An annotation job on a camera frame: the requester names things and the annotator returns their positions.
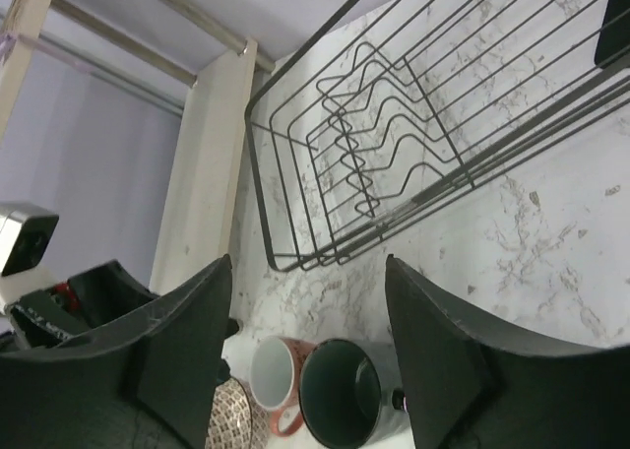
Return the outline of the orange pink mug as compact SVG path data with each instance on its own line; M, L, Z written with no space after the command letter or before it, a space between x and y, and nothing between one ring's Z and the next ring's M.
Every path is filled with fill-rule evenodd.
M269 414L271 432L290 437L304 423L299 408L299 380L305 360L316 345L307 341L271 336L253 352L249 384L256 403Z

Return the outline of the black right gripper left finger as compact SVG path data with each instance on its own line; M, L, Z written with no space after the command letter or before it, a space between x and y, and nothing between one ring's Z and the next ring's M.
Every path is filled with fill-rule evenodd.
M201 448L232 291L221 257L53 348L1 355L5 448Z

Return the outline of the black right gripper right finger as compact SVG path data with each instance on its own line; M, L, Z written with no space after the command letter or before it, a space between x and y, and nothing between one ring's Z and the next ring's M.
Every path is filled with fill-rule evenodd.
M386 261L385 293L418 448L625 448L629 349L510 323Z

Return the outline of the black wire dish rack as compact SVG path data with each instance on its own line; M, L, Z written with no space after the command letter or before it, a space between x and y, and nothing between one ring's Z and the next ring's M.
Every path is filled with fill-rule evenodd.
M344 264L629 104L594 63L608 0L347 0L252 96L262 240L278 272Z

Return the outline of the red patterned white bowl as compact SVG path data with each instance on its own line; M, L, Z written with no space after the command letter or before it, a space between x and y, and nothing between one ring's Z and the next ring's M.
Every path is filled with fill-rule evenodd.
M247 382L231 377L215 391L206 449L264 449L270 437L268 413Z

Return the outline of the grey mug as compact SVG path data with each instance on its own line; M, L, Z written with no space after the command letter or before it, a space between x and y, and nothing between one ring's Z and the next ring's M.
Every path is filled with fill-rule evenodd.
M304 362L298 394L307 428L327 448L361 448L410 426L391 343L329 339L318 344Z

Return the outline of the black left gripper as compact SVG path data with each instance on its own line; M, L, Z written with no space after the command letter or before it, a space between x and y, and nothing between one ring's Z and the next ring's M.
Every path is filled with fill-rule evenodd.
M107 262L9 305L7 349L56 347L157 298L118 261Z

